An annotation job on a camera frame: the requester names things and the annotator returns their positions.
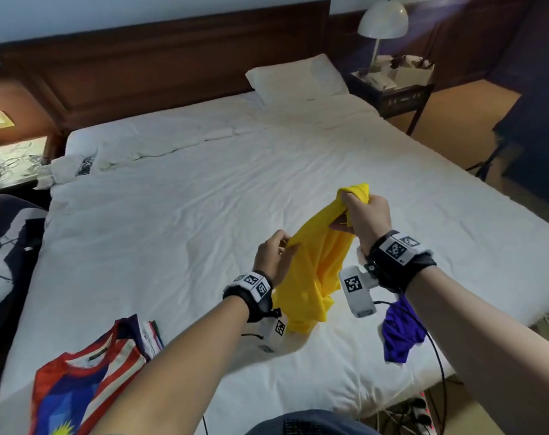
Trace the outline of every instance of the yellow shirt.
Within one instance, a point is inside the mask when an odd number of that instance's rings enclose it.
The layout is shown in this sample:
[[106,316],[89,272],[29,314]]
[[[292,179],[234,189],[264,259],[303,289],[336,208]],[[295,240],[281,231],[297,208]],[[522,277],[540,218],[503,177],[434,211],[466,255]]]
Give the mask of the yellow shirt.
[[[338,274],[355,237],[329,228],[347,209],[341,191],[369,203],[367,183],[341,188],[335,201],[307,221],[287,244],[300,243],[300,248],[287,276],[273,293],[273,305],[287,315],[292,331],[309,334],[317,322],[326,322],[333,305],[330,294],[340,287]],[[347,226],[351,226],[349,212]]]

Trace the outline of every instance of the white lamp shade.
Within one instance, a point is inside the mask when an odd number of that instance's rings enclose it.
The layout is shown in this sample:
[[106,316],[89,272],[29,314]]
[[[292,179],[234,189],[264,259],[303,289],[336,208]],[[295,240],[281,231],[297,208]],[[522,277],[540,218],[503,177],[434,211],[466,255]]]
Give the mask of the white lamp shade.
[[377,2],[365,12],[358,33],[367,38],[399,38],[407,33],[408,25],[407,11],[401,3]]

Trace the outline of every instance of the mattress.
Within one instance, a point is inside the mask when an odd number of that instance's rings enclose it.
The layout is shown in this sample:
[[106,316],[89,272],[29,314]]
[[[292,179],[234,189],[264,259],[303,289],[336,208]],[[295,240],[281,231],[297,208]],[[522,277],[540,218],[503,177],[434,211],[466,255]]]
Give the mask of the mattress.
[[[549,311],[549,225],[354,96],[280,109],[230,97],[73,136],[93,139],[83,154],[97,154],[88,175],[52,189],[0,387],[0,434],[27,431],[32,381],[47,361],[134,313],[169,342],[220,301],[272,232],[296,232],[359,182],[386,196],[394,227],[428,244],[467,289],[527,325]],[[357,263],[356,246],[345,266]],[[372,297],[394,300],[382,288]],[[327,322],[281,354],[241,338],[207,409],[208,433],[239,435],[309,408],[364,417],[440,379],[429,342],[406,364],[384,361],[385,307],[356,319],[341,291],[333,299]]]

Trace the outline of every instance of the box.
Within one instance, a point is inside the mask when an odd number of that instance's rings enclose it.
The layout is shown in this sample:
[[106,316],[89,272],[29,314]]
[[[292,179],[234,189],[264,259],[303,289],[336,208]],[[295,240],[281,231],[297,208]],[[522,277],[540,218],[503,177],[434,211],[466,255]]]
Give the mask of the box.
[[430,68],[398,67],[389,72],[388,76],[399,88],[411,85],[427,85],[432,78],[435,64]]

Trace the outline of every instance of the purple cloth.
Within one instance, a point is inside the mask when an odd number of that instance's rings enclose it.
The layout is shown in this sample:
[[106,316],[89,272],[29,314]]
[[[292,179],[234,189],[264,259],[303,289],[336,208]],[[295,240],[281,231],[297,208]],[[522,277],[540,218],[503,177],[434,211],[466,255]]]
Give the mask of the purple cloth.
[[386,362],[405,363],[412,346],[422,343],[426,332],[409,314],[401,311],[405,308],[419,320],[411,305],[403,296],[387,309],[381,327],[384,337],[384,356]]

